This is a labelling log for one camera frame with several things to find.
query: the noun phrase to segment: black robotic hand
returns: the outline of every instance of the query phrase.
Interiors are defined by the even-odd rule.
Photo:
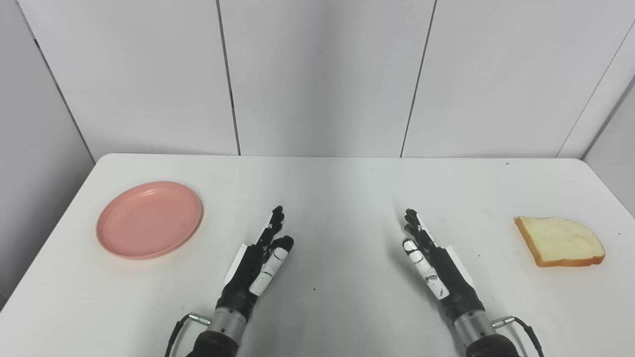
[[[413,239],[404,239],[403,248],[455,327],[467,357],[519,357],[511,340],[495,331],[512,322],[523,326],[538,355],[544,357],[533,328],[519,318],[488,320],[474,283],[454,249],[439,247],[415,210],[407,209],[405,219],[404,228]]]
[[[247,247],[234,276],[223,288],[216,308],[233,309],[249,320],[258,296],[269,286],[279,266],[293,248],[293,238],[273,239],[282,229],[282,206],[273,210],[269,225],[255,244]]]
[[[223,288],[212,318],[189,314],[179,321],[170,338],[166,357],[170,355],[171,345],[176,339],[180,326],[182,327],[187,318],[208,326],[207,331],[197,337],[194,349],[187,357],[233,357],[236,355],[256,300],[269,286],[280,265],[293,248],[293,238],[289,236],[274,239],[274,236],[282,229],[283,220],[282,206],[278,206],[273,210],[269,225],[258,241],[241,249],[236,256],[235,261],[239,259],[239,264],[232,278]]]

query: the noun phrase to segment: white wall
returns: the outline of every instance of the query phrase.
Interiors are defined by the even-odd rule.
[[[440,0],[404,156],[556,156],[633,20],[630,0]]]
[[[245,155],[398,157],[433,0],[222,0]]]
[[[237,154],[214,0],[20,0],[95,159]]]
[[[17,5],[0,0],[0,295],[11,294],[92,166]]]
[[[635,215],[635,90],[625,93],[585,161]]]
[[[97,158],[238,152],[214,0],[19,1]],[[248,155],[579,158],[635,74],[632,0],[219,1]]]

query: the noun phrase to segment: bread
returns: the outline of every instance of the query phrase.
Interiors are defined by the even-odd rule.
[[[604,260],[602,242],[576,220],[518,217],[516,225],[539,267],[589,266]]]

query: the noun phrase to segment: cable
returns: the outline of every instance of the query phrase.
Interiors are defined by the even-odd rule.
[[[538,341],[538,337],[536,337],[536,333],[533,331],[533,327],[531,327],[530,325],[527,325],[523,320],[514,317],[514,321],[518,322],[518,325],[521,325],[523,327],[523,329],[525,330],[525,332],[527,333],[527,335],[529,336],[529,339],[531,340],[531,343],[533,343],[533,347],[536,348],[536,352],[538,352],[538,355],[540,357],[545,357],[545,355],[542,353],[542,346],[540,345],[540,342]]]
[[[189,314],[183,316],[183,318],[181,320],[178,320],[177,324],[174,325],[174,330],[172,330],[172,335],[168,340],[168,349],[165,350],[165,357],[170,357],[170,353],[172,352],[172,345],[174,345],[174,342],[177,340],[178,333],[181,331],[181,328],[183,328],[183,325],[188,318]]]

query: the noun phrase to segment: table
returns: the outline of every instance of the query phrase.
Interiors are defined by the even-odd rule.
[[[165,256],[126,260],[95,238],[104,206],[153,180],[195,190],[204,217]],[[635,349],[635,220],[574,159],[260,158],[111,154],[96,165],[0,313],[0,356],[162,356],[177,319],[211,315],[242,242],[283,205],[295,246],[259,299],[240,356],[463,356],[401,250],[404,210],[452,244],[490,318],[521,317],[546,356]],[[537,267],[514,217],[587,224],[598,266]],[[188,324],[185,356],[204,327]],[[522,329],[505,327],[527,356]]]

